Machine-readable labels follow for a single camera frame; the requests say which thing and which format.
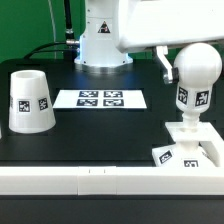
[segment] white cup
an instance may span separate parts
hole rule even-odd
[[[55,123],[45,73],[37,70],[12,73],[9,128],[29,134],[47,131]]]

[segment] white plastic stand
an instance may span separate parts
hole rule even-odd
[[[156,166],[224,167],[224,141],[210,123],[198,123],[194,132],[184,132],[182,122],[166,127],[176,144],[153,149]]]

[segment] black cable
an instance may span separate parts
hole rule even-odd
[[[33,49],[30,53],[26,54],[23,58],[28,59],[33,55],[33,52],[39,51],[41,49],[56,46],[56,45],[65,45],[65,44],[66,44],[66,42],[53,42],[53,43],[44,44],[44,45],[41,45],[41,46]]]
[[[70,0],[64,0],[64,10],[65,10],[65,38],[75,39],[74,31],[72,29],[72,19],[71,19],[71,8],[70,8]]]
[[[29,59],[31,56],[34,54],[39,54],[39,53],[51,53],[51,52],[73,52],[76,49],[63,49],[63,50],[43,50],[43,51],[32,51],[31,53],[27,54],[24,59]]]
[[[65,7],[65,23],[66,29],[72,29],[72,20],[71,20],[71,9],[69,0],[64,0]]]

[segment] white paper sheet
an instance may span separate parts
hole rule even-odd
[[[146,109],[141,90],[60,90],[55,109]]]

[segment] green wall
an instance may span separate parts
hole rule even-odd
[[[52,0],[57,41],[65,40],[63,2]],[[85,28],[84,0],[71,0],[71,10],[75,35],[79,37]],[[35,47],[50,42],[53,42],[53,31],[48,0],[1,1],[0,62],[21,58]]]

